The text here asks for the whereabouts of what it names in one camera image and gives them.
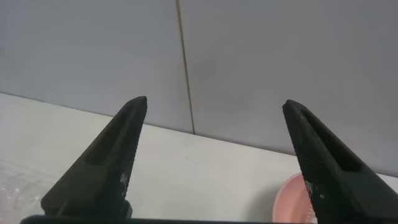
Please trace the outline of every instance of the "white tabletop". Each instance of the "white tabletop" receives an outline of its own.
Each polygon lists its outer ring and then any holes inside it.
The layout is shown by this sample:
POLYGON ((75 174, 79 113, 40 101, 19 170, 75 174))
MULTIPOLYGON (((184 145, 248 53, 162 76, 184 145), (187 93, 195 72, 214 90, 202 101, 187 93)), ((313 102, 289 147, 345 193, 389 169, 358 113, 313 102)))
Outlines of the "white tabletop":
MULTIPOLYGON (((0 94, 0 222, 40 212, 110 120, 0 94)), ((271 221, 278 189, 298 172, 295 156, 144 125, 126 199, 135 218, 271 221)), ((398 179, 380 176, 398 191, 398 179)))

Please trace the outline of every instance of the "pink bowl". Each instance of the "pink bowl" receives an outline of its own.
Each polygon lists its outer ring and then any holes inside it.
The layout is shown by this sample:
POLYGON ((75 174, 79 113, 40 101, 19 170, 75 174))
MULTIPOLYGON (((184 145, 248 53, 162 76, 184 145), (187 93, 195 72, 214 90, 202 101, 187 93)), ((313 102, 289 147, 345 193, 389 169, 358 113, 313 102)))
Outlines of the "pink bowl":
POLYGON ((305 188, 303 175, 293 175, 280 188, 272 210, 272 222, 306 223, 311 201, 305 188))

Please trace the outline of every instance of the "wall seam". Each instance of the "wall seam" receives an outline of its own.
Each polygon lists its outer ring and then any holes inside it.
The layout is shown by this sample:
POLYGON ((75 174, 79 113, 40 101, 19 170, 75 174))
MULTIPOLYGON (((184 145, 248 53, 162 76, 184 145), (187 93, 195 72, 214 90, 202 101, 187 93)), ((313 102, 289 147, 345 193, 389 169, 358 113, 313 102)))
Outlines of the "wall seam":
POLYGON ((175 5, 177 7, 178 28, 180 31, 180 40, 181 40, 181 46, 182 46, 182 57, 183 57, 183 63, 184 63, 185 80, 187 81, 187 91, 188 91, 189 110, 190 110, 190 114, 191 114, 192 134, 195 134, 195 123, 193 122, 192 100, 191 100, 191 91, 190 91, 190 86, 189 86, 187 57, 185 55, 185 42, 184 42, 184 35, 183 35, 183 31, 182 31, 180 0, 175 0, 175 5))

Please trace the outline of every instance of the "bowl rim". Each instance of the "bowl rim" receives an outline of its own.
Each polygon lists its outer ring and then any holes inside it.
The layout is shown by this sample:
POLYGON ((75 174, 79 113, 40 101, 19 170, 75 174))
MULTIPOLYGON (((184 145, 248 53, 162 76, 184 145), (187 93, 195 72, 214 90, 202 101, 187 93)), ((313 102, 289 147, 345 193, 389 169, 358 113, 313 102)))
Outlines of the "bowl rim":
POLYGON ((284 191, 284 189, 286 188, 287 184, 290 183, 294 178, 298 177, 298 176, 302 176, 301 172, 298 172, 296 174, 294 174, 293 176, 289 177, 289 179, 287 179, 284 184, 282 185, 282 187, 279 189, 275 200, 274 200, 274 205, 272 206, 272 222, 276 222, 275 220, 275 216, 276 216, 276 204, 279 201, 280 195, 282 194, 282 192, 284 191))

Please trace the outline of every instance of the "gray wall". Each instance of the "gray wall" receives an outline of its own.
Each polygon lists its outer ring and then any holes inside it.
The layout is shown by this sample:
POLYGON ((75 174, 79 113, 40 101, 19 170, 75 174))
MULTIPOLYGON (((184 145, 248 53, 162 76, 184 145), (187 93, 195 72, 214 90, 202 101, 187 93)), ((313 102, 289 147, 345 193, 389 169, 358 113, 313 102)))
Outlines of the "gray wall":
POLYGON ((0 91, 192 132, 175 1, 0 0, 0 91))
MULTIPOLYGON (((398 175, 397 1, 180 2, 196 134, 293 153, 303 103, 398 175)), ((192 132, 175 1, 0 0, 0 91, 192 132)))

